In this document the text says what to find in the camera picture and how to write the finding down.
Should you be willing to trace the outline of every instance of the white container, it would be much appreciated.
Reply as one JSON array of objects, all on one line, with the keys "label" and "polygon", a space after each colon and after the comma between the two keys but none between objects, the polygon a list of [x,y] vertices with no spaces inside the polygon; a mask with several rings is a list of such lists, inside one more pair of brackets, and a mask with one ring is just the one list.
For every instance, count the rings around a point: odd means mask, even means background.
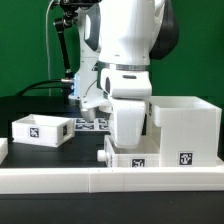
[{"label": "white container", "polygon": [[221,109],[197,97],[151,97],[138,147],[118,149],[105,136],[98,161],[108,167],[215,167],[220,122]]},{"label": "white container", "polygon": [[74,137],[74,119],[29,115],[12,122],[14,142],[58,147]]},{"label": "white container", "polygon": [[8,140],[7,138],[0,138],[0,164],[3,162],[8,154]]},{"label": "white container", "polygon": [[222,110],[197,97],[151,97],[149,133],[160,167],[216,166]]},{"label": "white container", "polygon": [[141,138],[138,148],[118,149],[111,136],[105,135],[104,150],[97,153],[99,162],[106,162],[107,167],[158,167],[159,148],[147,136]]}]

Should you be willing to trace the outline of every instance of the white base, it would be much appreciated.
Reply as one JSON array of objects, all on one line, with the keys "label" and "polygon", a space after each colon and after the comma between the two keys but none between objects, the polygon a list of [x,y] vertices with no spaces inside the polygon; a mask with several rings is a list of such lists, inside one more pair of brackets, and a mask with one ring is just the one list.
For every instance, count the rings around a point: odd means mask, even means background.
[{"label": "white base", "polygon": [[0,194],[224,190],[224,163],[209,168],[2,169]]}]

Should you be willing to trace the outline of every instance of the green backdrop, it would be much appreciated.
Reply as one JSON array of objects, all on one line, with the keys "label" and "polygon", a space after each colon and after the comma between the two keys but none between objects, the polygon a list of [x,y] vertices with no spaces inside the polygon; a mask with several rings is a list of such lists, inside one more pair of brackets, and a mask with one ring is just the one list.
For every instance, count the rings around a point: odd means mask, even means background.
[{"label": "green backdrop", "polygon": [[[45,47],[48,3],[48,0],[11,0],[1,5],[0,96],[14,95],[32,83],[48,79]],[[169,56],[151,62],[153,95],[199,96],[224,108],[224,1],[172,0],[172,3],[180,40]],[[52,78],[64,76],[58,37],[51,25],[60,15],[60,9],[50,12]],[[76,71],[79,41],[75,27],[66,31],[66,39]]]}]

